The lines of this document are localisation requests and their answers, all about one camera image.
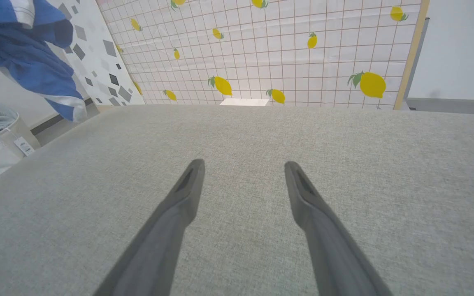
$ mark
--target laundry basket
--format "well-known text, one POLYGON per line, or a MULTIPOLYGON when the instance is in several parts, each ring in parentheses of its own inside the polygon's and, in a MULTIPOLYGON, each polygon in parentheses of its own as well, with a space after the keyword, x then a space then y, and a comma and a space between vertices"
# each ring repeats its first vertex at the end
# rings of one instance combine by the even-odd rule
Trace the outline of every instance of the laundry basket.
POLYGON ((12 111, 8 107, 0 104, 0 113, 3 113, 7 118, 15 118, 9 125, 2 126, 0 125, 0 174, 10 167, 18 163, 25 153, 18 148, 19 143, 23 143, 23 140, 28 143, 32 149, 25 150, 30 154, 35 149, 40 148, 40 143, 32 135, 30 129, 27 125, 21 120, 19 114, 15 111, 12 111))

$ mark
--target gray floor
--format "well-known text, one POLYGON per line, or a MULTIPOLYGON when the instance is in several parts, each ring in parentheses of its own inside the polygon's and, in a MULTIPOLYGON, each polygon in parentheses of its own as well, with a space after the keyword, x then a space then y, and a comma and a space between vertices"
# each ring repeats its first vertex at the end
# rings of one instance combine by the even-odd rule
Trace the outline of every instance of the gray floor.
MULTIPOLYGON (((87 118, 96 116, 98 113, 98 109, 94 104, 87 106, 87 118)), ((41 144, 41 146, 45 146, 47 143, 70 131, 77 125, 77 123, 70 122, 68 120, 61 120, 60 122, 55 123, 51 127, 38 133, 36 138, 38 139, 38 142, 41 144)))

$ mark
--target green leaf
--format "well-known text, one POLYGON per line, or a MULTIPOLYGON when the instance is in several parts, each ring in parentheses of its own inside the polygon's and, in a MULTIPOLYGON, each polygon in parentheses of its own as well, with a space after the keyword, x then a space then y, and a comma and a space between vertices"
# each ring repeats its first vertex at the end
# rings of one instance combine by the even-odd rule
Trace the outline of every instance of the green leaf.
POLYGON ((362 73, 359 73, 356 76, 354 76, 354 79, 352 79, 352 84, 354 84, 354 88, 356 88, 356 86, 358 86, 358 84, 360 83, 362 75, 363 75, 362 73))
POLYGON ((352 80, 355 76, 356 74, 350 75, 349 80, 346 82, 346 84, 348 85, 350 83, 350 80, 352 80))

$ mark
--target hanging clothing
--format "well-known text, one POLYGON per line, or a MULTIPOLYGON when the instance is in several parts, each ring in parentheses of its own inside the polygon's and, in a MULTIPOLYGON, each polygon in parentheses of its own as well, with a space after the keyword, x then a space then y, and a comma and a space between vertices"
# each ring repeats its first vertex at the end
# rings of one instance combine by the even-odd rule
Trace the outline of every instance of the hanging clothing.
POLYGON ((64 118, 80 122, 87 112, 73 70, 45 43, 65 48, 72 37, 72 24, 46 0, 0 0, 0 70, 45 97, 64 118))

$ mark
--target white basket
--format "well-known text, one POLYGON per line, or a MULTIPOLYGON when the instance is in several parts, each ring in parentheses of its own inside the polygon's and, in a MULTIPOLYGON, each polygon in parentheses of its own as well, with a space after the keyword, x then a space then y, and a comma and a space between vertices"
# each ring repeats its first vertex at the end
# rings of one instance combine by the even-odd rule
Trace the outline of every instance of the white basket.
POLYGON ((17 114, 17 119, 6 129, 0 131, 0 174, 25 157, 25 154, 14 144, 14 141, 19 137, 23 137, 35 150, 41 147, 36 137, 32 135, 17 114))

